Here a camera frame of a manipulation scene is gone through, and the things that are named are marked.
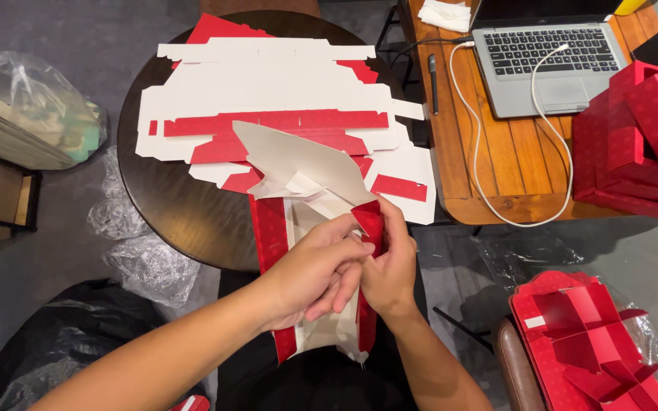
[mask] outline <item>plastic bag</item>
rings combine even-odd
[[[79,370],[164,323],[150,301],[109,280],[68,288],[0,351],[0,411],[28,409]],[[182,398],[190,395],[205,392],[196,386]]]
[[[157,234],[126,240],[103,259],[121,273],[123,288],[170,307],[184,305],[200,264],[182,255]]]
[[[68,168],[106,139],[105,111],[89,102],[46,61],[0,52],[0,117],[67,154]]]
[[[551,269],[565,272],[583,271],[598,277],[602,284],[605,279],[585,267],[576,267],[583,258],[559,238],[547,230],[512,231],[498,236],[473,238],[481,257],[484,259],[494,280],[502,285],[509,295],[514,294],[517,285],[529,282],[535,275]],[[642,308],[631,302],[611,285],[606,284],[617,306]],[[625,321],[639,352],[647,364],[658,363],[658,332],[649,321],[648,315]],[[658,382],[658,372],[654,375]]]
[[[112,240],[121,240],[150,232],[151,229],[134,208],[126,193],[126,187],[123,186],[115,146],[108,148],[103,162],[105,178],[102,189],[106,199],[97,202],[88,212],[88,222],[93,225],[96,234]]]

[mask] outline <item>gray carpet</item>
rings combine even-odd
[[[390,0],[327,2],[323,17],[373,44]],[[50,62],[83,94],[107,109],[111,138],[123,98],[141,66],[198,18],[196,0],[0,0],[0,51],[31,53]],[[401,40],[394,28],[390,42]],[[398,64],[401,75],[404,65]],[[409,86],[420,101],[420,88]],[[85,279],[113,275],[101,260],[115,242],[93,234],[90,207],[103,199],[105,174],[100,154],[72,170],[45,173],[39,230],[0,243],[0,350],[32,313],[64,288]],[[485,228],[483,235],[499,228]],[[601,274],[615,288],[651,312],[658,326],[658,220],[632,217],[570,221],[548,228],[586,258],[581,268]],[[508,312],[506,294],[493,281],[468,227],[420,228],[421,271],[428,305],[438,306],[474,330],[489,329]],[[216,297],[218,278],[203,267],[188,304],[164,309],[176,318]],[[431,313],[444,343],[479,381],[497,409],[509,409],[498,364],[468,336]],[[214,394],[215,375],[206,378]]]

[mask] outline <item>black bag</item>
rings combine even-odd
[[[26,410],[79,370],[164,323],[149,300],[108,279],[68,288],[0,351],[0,411]],[[196,386],[185,396],[193,394],[205,392]]]

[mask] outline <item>pen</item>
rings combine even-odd
[[[433,91],[433,115],[438,116],[438,87],[436,86],[436,57],[428,56],[428,70],[431,72],[431,90]]]

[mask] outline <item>round wooden table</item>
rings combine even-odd
[[[332,45],[364,45],[357,36],[319,18],[294,12],[258,10],[223,16],[234,23],[262,29],[276,37],[327,39]],[[171,43],[184,43],[192,30]],[[393,98],[404,99],[387,63],[370,59],[378,82],[390,86]],[[141,90],[163,85],[172,61],[151,56],[136,76],[118,119],[118,165],[134,207],[149,227],[182,254],[217,268],[257,271],[248,196],[220,190],[188,174],[189,164],[161,162],[135,153]]]

